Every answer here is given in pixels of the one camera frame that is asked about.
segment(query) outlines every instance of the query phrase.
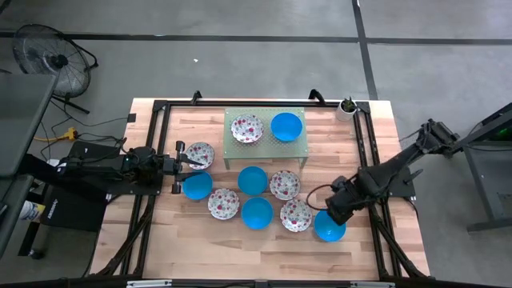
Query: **concrete floor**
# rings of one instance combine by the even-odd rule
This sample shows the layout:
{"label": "concrete floor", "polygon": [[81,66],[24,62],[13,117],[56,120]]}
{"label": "concrete floor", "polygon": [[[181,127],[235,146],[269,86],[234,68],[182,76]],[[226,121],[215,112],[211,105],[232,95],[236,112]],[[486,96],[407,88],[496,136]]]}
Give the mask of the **concrete floor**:
{"label": "concrete floor", "polygon": [[[512,37],[512,2],[506,0],[360,0],[360,5],[369,37]],[[0,29],[28,22],[87,33],[357,36],[350,0],[17,0],[0,15]],[[195,90],[205,97],[304,98],[317,88],[326,98],[368,99],[358,44],[79,44],[100,63],[90,88],[76,101],[92,113],[73,113],[88,123],[126,116],[134,97],[189,97]],[[466,135],[512,99],[509,46],[370,45],[369,51],[378,96],[392,101],[401,136],[428,118]],[[19,73],[9,39],[0,39],[0,67]],[[43,121],[48,127],[64,118],[51,106]],[[82,132],[116,137],[122,136],[125,125],[74,124]],[[66,143],[55,145],[52,158],[67,155],[69,148]],[[41,143],[34,143],[30,151],[39,154],[40,149]],[[466,232],[466,226],[484,220],[485,213],[464,155],[451,160],[424,157],[413,165],[420,167],[424,173],[414,184],[432,275],[512,286],[512,229]],[[18,244],[22,227],[20,223],[11,247]],[[94,240],[94,234],[50,229],[47,258],[18,258],[11,248],[0,261],[0,282],[81,276]]]}

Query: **floral plate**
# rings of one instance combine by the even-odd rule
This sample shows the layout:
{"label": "floral plate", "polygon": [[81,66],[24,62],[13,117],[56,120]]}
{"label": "floral plate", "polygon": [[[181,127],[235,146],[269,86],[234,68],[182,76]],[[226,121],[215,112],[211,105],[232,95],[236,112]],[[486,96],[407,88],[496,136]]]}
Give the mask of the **floral plate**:
{"label": "floral plate", "polygon": [[239,115],[231,123],[231,133],[242,143],[256,142],[263,136],[263,122],[256,115]]}
{"label": "floral plate", "polygon": [[190,160],[204,163],[203,165],[189,164],[190,168],[194,170],[204,170],[210,167],[211,163],[213,163],[215,159],[214,148],[210,144],[204,142],[196,142],[190,145],[185,154]]}
{"label": "floral plate", "polygon": [[303,200],[293,199],[281,208],[280,217],[285,228],[292,232],[300,232],[311,225],[313,214]]}
{"label": "floral plate", "polygon": [[301,190],[298,176],[288,170],[281,170],[270,179],[270,192],[279,200],[290,200]]}
{"label": "floral plate", "polygon": [[229,189],[217,189],[208,199],[208,210],[219,220],[232,218],[238,212],[240,200],[237,194]]}

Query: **wooden table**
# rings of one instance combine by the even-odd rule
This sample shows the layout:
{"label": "wooden table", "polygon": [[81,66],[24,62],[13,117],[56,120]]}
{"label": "wooden table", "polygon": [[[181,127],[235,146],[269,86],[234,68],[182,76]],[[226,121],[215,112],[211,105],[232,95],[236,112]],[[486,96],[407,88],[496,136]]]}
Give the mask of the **wooden table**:
{"label": "wooden table", "polygon": [[[131,113],[137,121],[128,123],[125,148],[144,146],[154,98],[136,98]],[[371,101],[371,115],[382,162],[400,149],[391,104]],[[302,181],[298,198],[316,186],[331,183],[337,176],[347,177],[356,172],[359,163],[354,124],[335,119],[334,109],[307,108],[306,132],[310,151],[302,171],[296,160],[237,160],[226,170],[222,159],[224,108],[173,107],[164,153],[175,155],[175,142],[208,142],[215,149],[213,165],[208,172],[214,179],[214,189],[230,188],[244,203],[248,197],[237,187],[238,172],[246,166],[257,165],[270,177],[282,169],[297,173]],[[160,115],[154,137],[157,146]],[[340,242],[325,243],[314,234],[313,226],[304,232],[293,233],[282,226],[279,211],[284,201],[269,191],[263,197],[274,207],[274,220],[265,230],[250,230],[240,212],[228,221],[211,217],[208,198],[191,201],[184,194],[171,194],[172,177],[166,177],[162,194],[158,196],[152,220],[144,278],[224,278],[224,279],[282,279],[282,280],[375,280],[378,279],[374,246],[368,211],[356,211],[347,223],[345,237]],[[321,206],[331,192],[320,190],[311,197]],[[99,271],[114,256],[126,238],[133,196],[121,196],[111,203],[105,214],[99,235],[91,273]],[[390,200],[390,212],[395,237],[414,264],[428,274],[418,220],[410,204],[403,199]],[[382,238],[386,267],[391,273],[389,247]],[[133,269],[138,243],[132,256]]]}

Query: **electric fan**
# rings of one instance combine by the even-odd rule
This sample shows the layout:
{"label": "electric fan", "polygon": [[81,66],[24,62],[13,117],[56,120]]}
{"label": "electric fan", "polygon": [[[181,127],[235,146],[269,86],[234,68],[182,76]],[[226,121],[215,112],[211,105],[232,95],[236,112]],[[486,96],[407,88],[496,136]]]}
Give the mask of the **electric fan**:
{"label": "electric fan", "polygon": [[[98,60],[91,52],[73,42],[63,32],[44,25],[22,26],[14,34],[12,47],[14,58],[23,73],[56,76],[54,96],[64,98],[65,101],[58,100],[68,105],[71,105],[70,98],[76,98],[87,90],[90,71],[98,67]],[[92,66],[83,52],[94,59]],[[84,111],[76,105],[71,106]]]}

